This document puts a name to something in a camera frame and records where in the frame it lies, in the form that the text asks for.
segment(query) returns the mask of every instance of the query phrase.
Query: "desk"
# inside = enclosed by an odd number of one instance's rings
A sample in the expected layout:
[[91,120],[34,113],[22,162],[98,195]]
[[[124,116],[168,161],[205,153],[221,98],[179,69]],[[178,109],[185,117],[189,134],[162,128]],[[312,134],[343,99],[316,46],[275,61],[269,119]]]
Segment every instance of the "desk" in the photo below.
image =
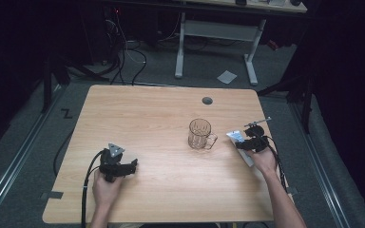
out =
[[[214,4],[225,7],[239,7],[235,4],[235,0],[187,0],[192,3]],[[254,3],[247,1],[245,8],[259,10],[279,10],[285,12],[307,12],[305,6],[301,3],[298,7],[290,4],[289,0],[285,1],[283,6],[271,6],[266,2]],[[220,38],[229,40],[239,40],[251,42],[252,46],[248,50],[248,54],[244,54],[244,63],[247,67],[247,74],[250,79],[250,84],[256,86],[258,79],[253,66],[253,58],[256,53],[259,39],[262,35],[266,20],[261,19],[258,26],[239,26],[223,23],[203,22],[195,20],[185,20],[185,13],[182,14],[180,25],[180,45],[177,53],[176,63],[176,78],[183,76],[183,42],[185,35],[203,36],[209,38]]]
[[[203,97],[213,104],[203,104]],[[210,122],[219,136],[209,151],[187,144],[196,118]],[[64,195],[48,200],[43,220],[80,222],[87,168],[108,143],[125,149],[122,163],[139,160],[136,174],[123,182],[110,222],[273,220],[261,173],[247,166],[225,135],[264,118],[257,93],[249,89],[94,85],[52,188]],[[270,136],[267,123],[260,125]],[[92,179],[87,221],[94,208]]]

